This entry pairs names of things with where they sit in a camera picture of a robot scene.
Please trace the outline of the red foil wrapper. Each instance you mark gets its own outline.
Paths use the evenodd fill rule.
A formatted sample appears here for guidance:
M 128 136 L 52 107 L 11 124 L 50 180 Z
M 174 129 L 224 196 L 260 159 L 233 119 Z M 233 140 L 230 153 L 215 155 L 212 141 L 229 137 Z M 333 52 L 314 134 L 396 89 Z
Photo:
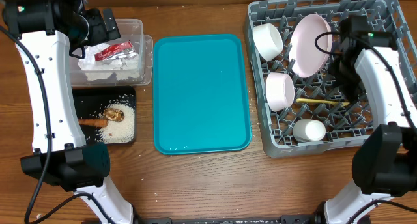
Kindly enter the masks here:
M 114 44 L 94 55 L 95 61 L 128 59 L 137 55 L 131 41 Z

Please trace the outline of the yellow plastic spoon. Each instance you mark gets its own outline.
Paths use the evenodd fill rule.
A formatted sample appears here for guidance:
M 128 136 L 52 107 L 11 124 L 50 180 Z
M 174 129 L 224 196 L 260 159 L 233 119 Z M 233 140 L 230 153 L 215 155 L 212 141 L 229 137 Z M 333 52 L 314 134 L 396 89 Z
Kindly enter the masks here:
M 305 104 L 330 104 L 330 105 L 338 105 L 341 104 L 342 107 L 348 106 L 349 102 L 337 102 L 337 101 L 330 101 L 330 100 L 316 100 L 316 99 L 309 99 L 309 98 L 297 98 L 295 100 L 297 103 L 305 103 Z

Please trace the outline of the large white plate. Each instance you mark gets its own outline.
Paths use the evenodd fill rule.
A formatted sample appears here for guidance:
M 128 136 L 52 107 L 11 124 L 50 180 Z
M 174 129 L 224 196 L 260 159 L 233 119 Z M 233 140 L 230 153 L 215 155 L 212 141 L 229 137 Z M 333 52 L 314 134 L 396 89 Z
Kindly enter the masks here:
M 318 14 L 307 15 L 297 24 L 290 41 L 289 60 L 295 60 L 292 71 L 299 77 L 311 77 L 324 67 L 329 54 L 316 48 L 315 39 L 330 31 L 328 22 Z

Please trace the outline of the white napkin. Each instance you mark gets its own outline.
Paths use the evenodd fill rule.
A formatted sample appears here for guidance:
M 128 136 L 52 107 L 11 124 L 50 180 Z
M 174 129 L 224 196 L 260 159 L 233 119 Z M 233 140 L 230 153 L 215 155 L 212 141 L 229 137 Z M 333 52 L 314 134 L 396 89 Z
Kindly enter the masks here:
M 117 80 L 125 80 L 129 77 L 137 78 L 141 76 L 140 73 L 135 71 L 135 69 L 139 66 L 139 53 L 137 53 L 136 56 L 128 59 L 95 61 L 94 55 L 109 46 L 111 45 L 103 43 L 93 47 L 88 47 L 85 50 L 85 58 L 78 60 L 78 66 L 83 71 L 87 71 L 86 76 L 88 81 L 107 79 L 115 71 L 117 71 Z

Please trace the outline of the white plastic cup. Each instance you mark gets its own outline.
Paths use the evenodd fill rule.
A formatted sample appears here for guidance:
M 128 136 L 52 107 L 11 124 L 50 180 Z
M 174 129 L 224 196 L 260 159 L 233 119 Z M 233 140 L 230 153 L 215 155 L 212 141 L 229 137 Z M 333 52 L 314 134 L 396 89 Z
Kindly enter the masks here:
M 326 127 L 318 120 L 301 119 L 293 127 L 293 136 L 298 142 L 321 141 Z

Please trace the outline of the white bowl with food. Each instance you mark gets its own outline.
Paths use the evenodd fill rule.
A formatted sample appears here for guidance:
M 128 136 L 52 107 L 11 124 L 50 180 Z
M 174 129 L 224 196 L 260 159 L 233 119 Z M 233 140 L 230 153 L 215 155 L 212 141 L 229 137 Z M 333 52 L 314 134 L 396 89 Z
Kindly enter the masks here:
M 266 61 L 272 61 L 283 50 L 283 40 L 277 28 L 266 23 L 253 28 L 253 41 L 260 56 Z

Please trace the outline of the brown food lump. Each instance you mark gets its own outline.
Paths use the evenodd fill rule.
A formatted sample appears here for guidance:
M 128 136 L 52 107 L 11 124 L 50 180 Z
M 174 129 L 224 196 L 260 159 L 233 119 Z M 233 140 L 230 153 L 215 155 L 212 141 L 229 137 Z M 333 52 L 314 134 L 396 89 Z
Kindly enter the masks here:
M 124 120 L 124 112 L 120 109 L 107 108 L 104 110 L 104 116 L 110 121 L 121 122 Z

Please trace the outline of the orange carrot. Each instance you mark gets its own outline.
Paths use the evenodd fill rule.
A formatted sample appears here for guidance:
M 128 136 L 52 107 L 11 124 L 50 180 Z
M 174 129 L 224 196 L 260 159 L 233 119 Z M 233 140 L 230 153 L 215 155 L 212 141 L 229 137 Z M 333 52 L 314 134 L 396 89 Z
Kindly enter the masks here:
M 108 119 L 79 119 L 80 125 L 105 128 L 108 126 Z

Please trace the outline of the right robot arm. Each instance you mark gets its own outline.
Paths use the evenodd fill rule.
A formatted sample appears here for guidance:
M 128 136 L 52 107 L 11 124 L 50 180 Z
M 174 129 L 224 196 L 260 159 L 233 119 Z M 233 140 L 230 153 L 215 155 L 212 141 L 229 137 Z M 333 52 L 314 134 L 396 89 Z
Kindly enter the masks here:
M 317 223 L 369 223 L 367 213 L 416 191 L 416 106 L 401 73 L 394 35 L 349 16 L 336 32 L 340 52 L 328 72 L 353 104 L 365 94 L 373 133 L 352 160 L 352 181 L 316 213 Z

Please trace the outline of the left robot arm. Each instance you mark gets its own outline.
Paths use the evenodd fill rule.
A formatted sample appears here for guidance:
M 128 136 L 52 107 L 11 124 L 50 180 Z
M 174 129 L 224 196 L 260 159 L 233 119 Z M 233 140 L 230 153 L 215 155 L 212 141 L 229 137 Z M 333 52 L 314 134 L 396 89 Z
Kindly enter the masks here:
M 120 37 L 112 11 L 88 10 L 85 0 L 7 0 L 2 16 L 1 30 L 22 58 L 33 112 L 33 153 L 21 158 L 23 172 L 84 200 L 101 223 L 140 223 L 110 178 L 107 146 L 86 142 L 70 82 L 77 49 Z

